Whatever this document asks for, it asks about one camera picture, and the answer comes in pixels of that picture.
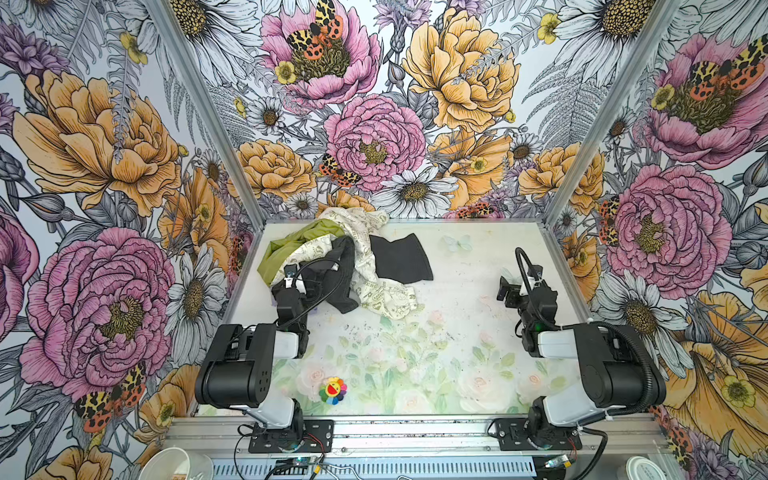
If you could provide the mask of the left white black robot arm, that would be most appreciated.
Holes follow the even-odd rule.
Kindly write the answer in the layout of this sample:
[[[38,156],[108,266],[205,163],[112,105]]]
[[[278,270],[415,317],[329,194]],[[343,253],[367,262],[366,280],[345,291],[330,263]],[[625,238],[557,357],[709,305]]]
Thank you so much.
[[[219,326],[195,382],[199,404],[253,419],[256,438],[283,451],[298,448],[305,438],[299,402],[271,385],[275,363],[300,359],[308,347],[311,307],[304,273],[298,265],[290,265],[285,278],[274,285],[275,321]]]

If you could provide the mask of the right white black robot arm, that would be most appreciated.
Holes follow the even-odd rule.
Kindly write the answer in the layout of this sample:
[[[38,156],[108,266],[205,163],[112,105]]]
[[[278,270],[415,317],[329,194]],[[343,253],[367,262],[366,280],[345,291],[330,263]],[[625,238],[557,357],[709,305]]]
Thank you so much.
[[[574,384],[532,401],[527,417],[499,418],[488,433],[503,451],[581,447],[586,427],[661,404],[665,381],[643,341],[629,326],[589,321],[555,323],[558,293],[543,280],[499,280],[497,299],[517,310],[523,349],[537,359],[574,360]]]

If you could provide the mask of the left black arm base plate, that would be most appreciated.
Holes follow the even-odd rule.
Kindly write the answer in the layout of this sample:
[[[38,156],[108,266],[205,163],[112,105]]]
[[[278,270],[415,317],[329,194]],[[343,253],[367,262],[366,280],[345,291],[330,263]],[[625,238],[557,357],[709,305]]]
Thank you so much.
[[[254,433],[248,445],[251,454],[329,453],[334,439],[332,420],[304,420],[283,429]]]

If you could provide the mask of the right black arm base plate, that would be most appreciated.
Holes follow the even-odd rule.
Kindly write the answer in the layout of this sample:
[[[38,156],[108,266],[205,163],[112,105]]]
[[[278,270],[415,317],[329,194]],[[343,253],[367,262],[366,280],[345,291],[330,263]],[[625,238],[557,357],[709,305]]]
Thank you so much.
[[[576,429],[548,424],[538,428],[522,417],[494,419],[486,433],[498,442],[501,451],[579,451],[582,448]]]

